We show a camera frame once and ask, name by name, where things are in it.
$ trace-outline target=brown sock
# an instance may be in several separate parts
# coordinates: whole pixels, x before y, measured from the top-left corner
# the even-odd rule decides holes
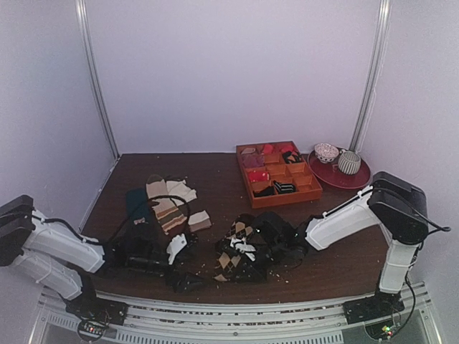
[[[167,196],[166,182],[162,177],[152,174],[146,182],[146,193],[148,198],[155,196]],[[186,217],[180,212],[170,199],[157,199],[158,205],[153,207],[161,228],[168,235],[177,235],[183,232],[183,225]]]

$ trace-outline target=dark wood tabletop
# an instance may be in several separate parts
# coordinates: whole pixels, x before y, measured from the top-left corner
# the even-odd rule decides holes
[[[190,202],[193,212],[206,210],[213,227],[200,231],[198,256],[181,269],[208,281],[202,290],[174,294],[164,279],[124,271],[110,279],[94,277],[98,290],[176,302],[251,304],[302,302],[360,295],[374,291],[387,252],[379,227],[349,236],[328,249],[310,250],[301,266],[274,266],[264,283],[218,283],[212,279],[215,266],[214,243],[230,228],[237,215],[275,211],[293,226],[311,214],[321,214],[351,198],[354,191],[323,185],[318,201],[253,210],[245,190],[235,154],[124,154],[115,167],[88,219],[83,234],[107,239],[126,217],[126,192],[144,187],[151,174],[186,179],[197,190]]]

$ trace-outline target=white wall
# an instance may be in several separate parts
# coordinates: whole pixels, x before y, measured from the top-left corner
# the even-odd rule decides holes
[[[378,12],[367,0],[88,0],[118,148],[347,147]]]
[[[73,0],[0,3],[0,204],[29,194],[78,226],[113,164]],[[28,339],[39,287],[0,268],[1,342]]]
[[[451,225],[425,243],[424,280],[448,342],[459,336],[459,1],[394,1],[363,156],[427,194],[429,216]]]

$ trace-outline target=red saucer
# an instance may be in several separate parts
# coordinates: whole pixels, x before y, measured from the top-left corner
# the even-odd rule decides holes
[[[361,160],[359,172],[352,176],[348,176],[338,169],[338,158],[331,163],[322,163],[317,159],[316,153],[312,152],[308,156],[308,164],[317,178],[336,188],[344,188],[346,190],[363,188],[370,182],[372,177],[370,168],[364,159]]]

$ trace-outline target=patterned bowl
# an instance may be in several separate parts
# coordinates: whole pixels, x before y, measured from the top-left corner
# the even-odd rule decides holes
[[[339,155],[338,148],[330,143],[318,143],[314,146],[314,151],[316,152],[317,159],[321,163],[330,163]]]

